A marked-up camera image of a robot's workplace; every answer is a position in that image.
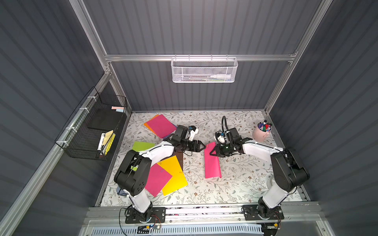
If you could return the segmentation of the orange paper sheet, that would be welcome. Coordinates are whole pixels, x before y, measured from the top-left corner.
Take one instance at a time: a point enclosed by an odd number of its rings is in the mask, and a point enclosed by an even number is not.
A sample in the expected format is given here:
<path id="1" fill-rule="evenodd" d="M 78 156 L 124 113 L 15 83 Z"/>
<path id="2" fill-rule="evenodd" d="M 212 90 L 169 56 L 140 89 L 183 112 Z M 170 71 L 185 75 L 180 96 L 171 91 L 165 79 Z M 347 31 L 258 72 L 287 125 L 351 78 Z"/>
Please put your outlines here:
<path id="1" fill-rule="evenodd" d="M 153 132 L 155 135 L 157 134 L 155 130 L 158 127 L 158 118 L 159 118 L 159 115 L 155 115 L 149 121 L 147 121 L 147 122 L 144 123 L 144 126 L 148 130 L 150 130 L 151 132 Z"/>

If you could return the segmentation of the brown paper sheet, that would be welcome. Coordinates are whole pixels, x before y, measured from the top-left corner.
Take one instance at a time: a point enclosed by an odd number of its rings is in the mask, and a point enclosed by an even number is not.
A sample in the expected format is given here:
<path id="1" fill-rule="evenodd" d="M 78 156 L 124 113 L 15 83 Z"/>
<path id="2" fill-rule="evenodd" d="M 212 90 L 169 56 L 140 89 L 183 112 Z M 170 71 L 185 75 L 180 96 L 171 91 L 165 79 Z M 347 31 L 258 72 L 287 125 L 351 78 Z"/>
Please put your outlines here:
<path id="1" fill-rule="evenodd" d="M 182 151 L 176 151 L 173 153 L 174 156 L 177 157 L 177 160 L 180 164 L 182 170 L 184 170 L 184 154 Z"/>

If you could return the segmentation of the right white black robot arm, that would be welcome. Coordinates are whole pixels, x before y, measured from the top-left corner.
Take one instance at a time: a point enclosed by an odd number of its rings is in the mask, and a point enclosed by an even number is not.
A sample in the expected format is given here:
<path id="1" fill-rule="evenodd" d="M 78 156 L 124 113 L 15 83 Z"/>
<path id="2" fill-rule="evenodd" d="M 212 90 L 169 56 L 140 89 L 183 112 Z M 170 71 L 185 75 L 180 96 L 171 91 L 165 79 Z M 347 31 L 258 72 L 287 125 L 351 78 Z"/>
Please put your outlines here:
<path id="1" fill-rule="evenodd" d="M 274 183 L 259 198 L 255 210 L 263 220 L 279 217 L 281 203 L 310 178 L 302 159 L 292 148 L 271 147 L 252 138 L 242 138 L 235 128 L 217 131 L 215 140 L 217 144 L 210 151 L 211 156 L 225 158 L 248 154 L 271 164 Z"/>

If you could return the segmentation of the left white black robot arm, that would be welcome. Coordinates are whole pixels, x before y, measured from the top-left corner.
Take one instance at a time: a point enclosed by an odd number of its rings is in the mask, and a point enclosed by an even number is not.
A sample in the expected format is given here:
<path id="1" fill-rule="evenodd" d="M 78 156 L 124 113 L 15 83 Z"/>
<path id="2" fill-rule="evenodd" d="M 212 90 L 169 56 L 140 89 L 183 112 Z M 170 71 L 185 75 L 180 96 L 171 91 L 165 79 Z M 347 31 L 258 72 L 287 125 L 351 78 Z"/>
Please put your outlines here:
<path id="1" fill-rule="evenodd" d="M 145 186 L 150 169 L 153 165 L 175 151 L 201 152 L 205 145 L 195 140 L 199 129 L 195 126 L 178 125 L 175 132 L 168 135 L 163 141 L 145 151 L 130 150 L 118 168 L 114 182 L 125 191 L 132 202 L 132 207 L 141 214 L 149 212 L 152 202 L 148 199 Z"/>

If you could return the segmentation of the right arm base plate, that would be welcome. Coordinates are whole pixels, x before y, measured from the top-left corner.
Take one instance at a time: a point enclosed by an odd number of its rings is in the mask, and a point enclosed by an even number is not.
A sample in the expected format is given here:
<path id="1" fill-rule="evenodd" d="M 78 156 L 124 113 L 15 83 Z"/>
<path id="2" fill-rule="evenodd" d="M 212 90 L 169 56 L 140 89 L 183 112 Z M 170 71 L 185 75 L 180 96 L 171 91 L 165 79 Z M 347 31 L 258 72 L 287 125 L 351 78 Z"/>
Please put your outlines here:
<path id="1" fill-rule="evenodd" d="M 278 220 L 284 219 L 284 214 L 280 206 L 268 208 L 260 204 L 243 205 L 241 211 L 245 220 Z"/>

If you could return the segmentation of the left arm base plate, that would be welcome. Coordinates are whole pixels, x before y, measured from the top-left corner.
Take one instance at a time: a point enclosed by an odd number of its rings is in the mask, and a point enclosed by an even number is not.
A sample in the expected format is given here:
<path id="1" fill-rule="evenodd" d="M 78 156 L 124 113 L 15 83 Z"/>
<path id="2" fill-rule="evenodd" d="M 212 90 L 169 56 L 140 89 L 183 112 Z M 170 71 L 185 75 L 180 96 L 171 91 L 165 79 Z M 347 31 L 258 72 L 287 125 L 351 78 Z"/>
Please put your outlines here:
<path id="1" fill-rule="evenodd" d="M 166 217 L 165 207 L 150 207 L 145 213 L 140 213 L 133 207 L 129 207 L 125 212 L 126 224 L 138 223 L 164 223 Z"/>

